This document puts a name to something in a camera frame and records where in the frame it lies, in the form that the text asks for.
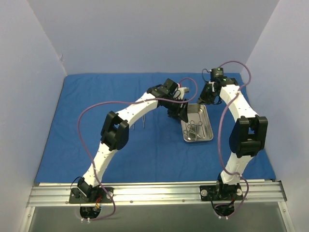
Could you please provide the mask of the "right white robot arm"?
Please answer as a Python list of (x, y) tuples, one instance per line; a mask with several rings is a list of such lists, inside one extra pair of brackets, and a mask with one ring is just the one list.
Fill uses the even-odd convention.
[(253, 157), (264, 149), (268, 120), (259, 116), (244, 98), (241, 89), (234, 78), (224, 75), (223, 68), (214, 68), (209, 71), (211, 78), (205, 82), (197, 100), (200, 104), (215, 104), (215, 99), (226, 104), (219, 122), (219, 130), (223, 127), (223, 119), (229, 111), (235, 121), (229, 137), (231, 155), (223, 171), (220, 173), (219, 184), (214, 193), (219, 199), (226, 199), (232, 193), (232, 188), (240, 183), (242, 174)]

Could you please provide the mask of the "steel instrument tray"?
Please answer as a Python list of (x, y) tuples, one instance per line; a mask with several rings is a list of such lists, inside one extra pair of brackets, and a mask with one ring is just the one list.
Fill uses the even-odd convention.
[(185, 142), (208, 142), (213, 139), (213, 132), (205, 105), (188, 104), (188, 122), (181, 121), (181, 127)]

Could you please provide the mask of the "steel forceps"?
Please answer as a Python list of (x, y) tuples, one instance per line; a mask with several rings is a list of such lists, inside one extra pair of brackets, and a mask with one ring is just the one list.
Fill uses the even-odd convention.
[(195, 122), (194, 120), (191, 120), (188, 125), (190, 125), (190, 124), (191, 125), (195, 124), (196, 131), (197, 131), (197, 138), (201, 138), (202, 136), (199, 134), (198, 131), (199, 131), (199, 128), (201, 128), (203, 126), (203, 123), (201, 121)]

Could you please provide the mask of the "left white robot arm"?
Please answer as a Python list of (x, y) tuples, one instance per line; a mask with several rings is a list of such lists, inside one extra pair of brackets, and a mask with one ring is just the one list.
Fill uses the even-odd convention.
[(128, 102), (126, 108), (110, 111), (101, 130), (101, 139), (96, 155), (91, 157), (91, 166), (78, 181), (80, 197), (87, 203), (97, 198), (97, 189), (114, 154), (124, 148), (129, 139), (129, 129), (148, 112), (163, 106), (168, 115), (177, 120), (188, 121), (188, 100), (184, 98), (188, 87), (167, 79), (164, 84), (149, 88), (135, 102)]

